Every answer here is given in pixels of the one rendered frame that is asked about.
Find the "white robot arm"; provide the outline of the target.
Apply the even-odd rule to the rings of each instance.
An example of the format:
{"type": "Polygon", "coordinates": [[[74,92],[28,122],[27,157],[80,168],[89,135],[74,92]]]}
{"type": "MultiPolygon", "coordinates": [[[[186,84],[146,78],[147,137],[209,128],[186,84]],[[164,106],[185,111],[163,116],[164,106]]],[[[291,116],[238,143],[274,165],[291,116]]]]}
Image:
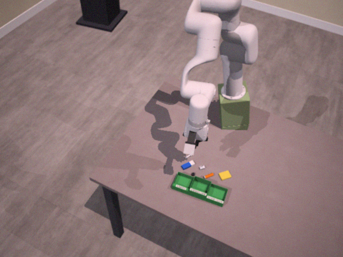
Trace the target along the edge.
{"type": "Polygon", "coordinates": [[[185,66],[181,79],[181,96],[190,99],[188,122],[201,128],[207,123],[208,108],[215,97],[214,84],[188,80],[197,65],[217,59],[220,45],[223,66],[221,94],[228,100],[245,95],[243,64],[253,64],[258,56],[258,30],[255,25],[241,22],[239,10],[242,0],[193,0],[184,21],[189,34],[198,35],[196,54],[185,66]],[[202,12],[218,13],[218,16],[202,12]]]}

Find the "white and blue eraser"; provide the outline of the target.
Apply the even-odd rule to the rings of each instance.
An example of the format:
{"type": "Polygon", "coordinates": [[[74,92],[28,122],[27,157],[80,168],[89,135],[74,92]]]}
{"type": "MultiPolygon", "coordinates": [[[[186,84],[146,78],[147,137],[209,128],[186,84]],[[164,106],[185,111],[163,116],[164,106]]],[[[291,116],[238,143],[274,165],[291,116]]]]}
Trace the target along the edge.
{"type": "Polygon", "coordinates": [[[191,166],[194,166],[194,165],[195,165],[195,163],[193,161],[190,161],[190,162],[188,162],[186,164],[181,165],[181,167],[182,167],[183,170],[185,170],[185,169],[187,169],[187,168],[189,168],[191,166]]]}

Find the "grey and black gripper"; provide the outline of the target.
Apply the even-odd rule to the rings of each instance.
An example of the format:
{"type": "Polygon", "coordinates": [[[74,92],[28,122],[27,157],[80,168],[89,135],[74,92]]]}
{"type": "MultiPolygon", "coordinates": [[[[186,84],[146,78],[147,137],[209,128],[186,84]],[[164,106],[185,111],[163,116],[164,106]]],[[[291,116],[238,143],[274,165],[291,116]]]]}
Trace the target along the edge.
{"type": "MultiPolygon", "coordinates": [[[[189,117],[188,117],[189,118],[189,117]]],[[[184,133],[183,133],[183,136],[184,137],[187,137],[188,138],[188,135],[189,135],[189,131],[193,131],[193,132],[196,132],[196,146],[195,146],[195,149],[196,147],[198,146],[199,142],[202,142],[202,141],[208,141],[208,123],[201,127],[201,128],[195,128],[195,127],[192,127],[189,122],[188,122],[188,118],[186,120],[186,123],[185,123],[185,128],[184,128],[184,133]]]]}

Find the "green bin labelled batteries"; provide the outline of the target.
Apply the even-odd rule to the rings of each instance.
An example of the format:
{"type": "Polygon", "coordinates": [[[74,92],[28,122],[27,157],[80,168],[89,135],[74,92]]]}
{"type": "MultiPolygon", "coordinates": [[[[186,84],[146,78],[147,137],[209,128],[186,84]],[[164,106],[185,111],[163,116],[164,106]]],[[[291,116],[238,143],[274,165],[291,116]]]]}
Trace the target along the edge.
{"type": "Polygon", "coordinates": [[[172,189],[220,207],[223,206],[228,191],[227,188],[212,184],[209,180],[197,176],[192,177],[181,172],[177,173],[172,189]]]}

